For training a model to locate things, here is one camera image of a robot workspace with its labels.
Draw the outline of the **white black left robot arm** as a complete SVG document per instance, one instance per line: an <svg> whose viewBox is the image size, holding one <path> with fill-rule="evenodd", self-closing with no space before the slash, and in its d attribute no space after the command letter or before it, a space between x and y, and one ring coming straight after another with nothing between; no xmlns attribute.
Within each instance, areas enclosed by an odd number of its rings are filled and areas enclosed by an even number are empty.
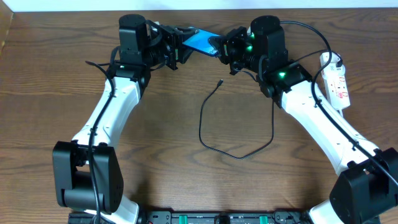
<svg viewBox="0 0 398 224"><path fill-rule="evenodd" d="M199 30L159 25L138 14L119 19L120 44L110 60L94 64L105 75L103 94L82 129L53 149L57 202L93 214L88 223L137 223L139 206L123 194L115 150L126 121L143 96L151 73L175 70L191 54L184 42Z"/></svg>

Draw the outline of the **blue Galaxy smartphone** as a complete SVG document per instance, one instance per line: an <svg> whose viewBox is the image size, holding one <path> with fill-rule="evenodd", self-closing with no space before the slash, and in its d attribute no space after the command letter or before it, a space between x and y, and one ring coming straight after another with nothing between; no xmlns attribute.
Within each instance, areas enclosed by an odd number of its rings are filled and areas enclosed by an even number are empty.
<svg viewBox="0 0 398 224"><path fill-rule="evenodd" d="M199 53L215 57L218 54L218 51L210 44L211 37L219 37L219 35L206 30L196 29L195 34L185 40L183 45Z"/></svg>

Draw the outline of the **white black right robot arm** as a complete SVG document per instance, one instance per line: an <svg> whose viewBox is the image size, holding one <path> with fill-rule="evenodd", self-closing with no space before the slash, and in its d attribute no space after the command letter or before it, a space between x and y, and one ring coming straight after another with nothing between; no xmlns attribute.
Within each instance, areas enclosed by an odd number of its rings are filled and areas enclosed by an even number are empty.
<svg viewBox="0 0 398 224"><path fill-rule="evenodd" d="M316 76L288 58L282 26L276 16L261 16L209 43L232 74L255 72L263 94L295 118L330 160L338 178L329 198L308 211L310 222L379 223L397 206L397 151L379 149L332 107Z"/></svg>

